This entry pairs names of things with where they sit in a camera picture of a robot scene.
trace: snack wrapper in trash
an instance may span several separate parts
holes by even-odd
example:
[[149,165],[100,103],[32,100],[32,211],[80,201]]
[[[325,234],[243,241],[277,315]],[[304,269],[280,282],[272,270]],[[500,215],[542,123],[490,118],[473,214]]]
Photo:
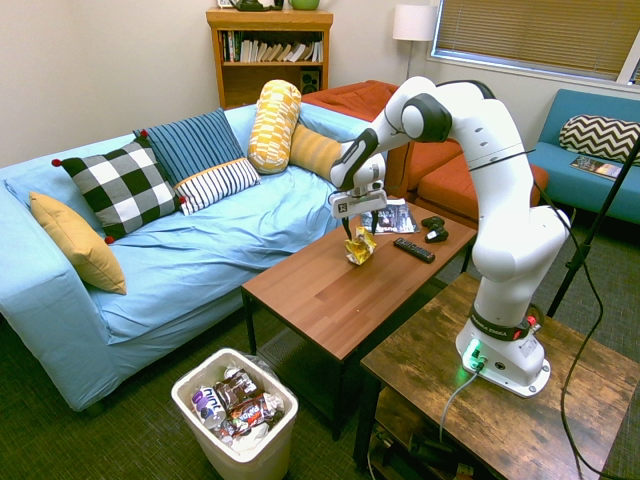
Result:
[[345,240],[344,245],[347,250],[347,258],[356,265],[362,265],[366,262],[377,246],[373,241],[373,235],[364,227],[356,227],[355,238]]

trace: wooden bookshelf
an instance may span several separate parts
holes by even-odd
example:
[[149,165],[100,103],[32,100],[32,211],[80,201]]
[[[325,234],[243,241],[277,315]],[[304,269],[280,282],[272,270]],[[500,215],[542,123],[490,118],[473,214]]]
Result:
[[[319,90],[329,88],[329,30],[333,14],[319,10],[239,12],[211,8],[207,11],[216,65],[220,106],[233,108],[254,103],[262,87],[273,79],[286,80],[301,88],[304,72],[317,72]],[[242,32],[244,38],[267,43],[305,43],[322,40],[322,61],[237,62],[225,60],[223,36]]]

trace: blue sofa cover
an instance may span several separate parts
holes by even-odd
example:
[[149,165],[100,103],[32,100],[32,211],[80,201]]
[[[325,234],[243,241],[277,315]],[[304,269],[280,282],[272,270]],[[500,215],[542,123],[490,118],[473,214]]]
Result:
[[[549,184],[545,193],[554,202],[599,212],[613,186],[613,181],[571,167],[571,162],[579,154],[569,152],[560,146],[562,126],[571,117],[581,114],[640,122],[640,101],[566,89],[558,90],[535,151],[529,154],[531,163],[549,172]],[[640,224],[639,166],[634,165],[629,170],[607,215]]]
[[[255,105],[225,113],[246,154]],[[306,104],[300,122],[338,141],[366,126]],[[327,202],[335,188],[289,166],[200,212],[176,212],[115,242],[126,296],[86,285],[31,215],[28,192],[73,204],[77,187],[51,160],[107,153],[132,139],[0,169],[0,313],[77,411],[240,308],[240,285],[339,226]],[[86,202],[70,206],[104,236]]]

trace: yellow pillow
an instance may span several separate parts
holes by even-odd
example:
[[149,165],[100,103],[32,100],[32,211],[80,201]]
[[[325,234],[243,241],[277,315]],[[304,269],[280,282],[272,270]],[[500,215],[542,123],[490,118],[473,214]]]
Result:
[[51,197],[31,192],[31,213],[85,282],[125,295],[124,274],[113,252],[76,212]]
[[340,143],[309,130],[299,123],[291,138],[289,163],[305,168],[331,181],[329,172],[340,158]]
[[260,173],[279,173],[289,163],[291,135],[300,115],[300,92],[284,80],[262,87],[247,158]]

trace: table lamp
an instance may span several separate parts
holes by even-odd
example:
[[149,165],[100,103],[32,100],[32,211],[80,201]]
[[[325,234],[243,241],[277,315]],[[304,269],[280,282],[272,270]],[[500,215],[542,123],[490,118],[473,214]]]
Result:
[[438,18],[438,7],[432,5],[396,5],[393,20],[393,39],[409,40],[409,63],[407,79],[411,69],[413,42],[430,42],[433,40]]

